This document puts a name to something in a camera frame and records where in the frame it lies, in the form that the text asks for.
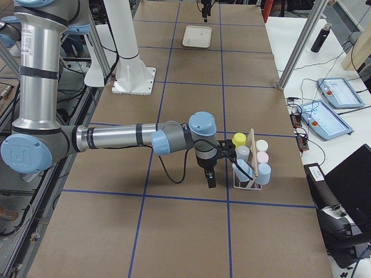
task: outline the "yellow cap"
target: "yellow cap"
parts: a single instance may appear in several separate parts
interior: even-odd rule
[[[246,145],[246,135],[243,133],[234,134],[232,143],[236,146],[236,148]]]

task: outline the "black monitor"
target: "black monitor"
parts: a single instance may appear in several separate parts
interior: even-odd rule
[[[371,232],[371,148],[363,145],[325,176],[325,180],[363,232]]]

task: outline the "white tray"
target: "white tray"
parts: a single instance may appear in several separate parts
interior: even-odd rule
[[[208,48],[211,41],[211,27],[189,25],[185,29],[183,45]]]

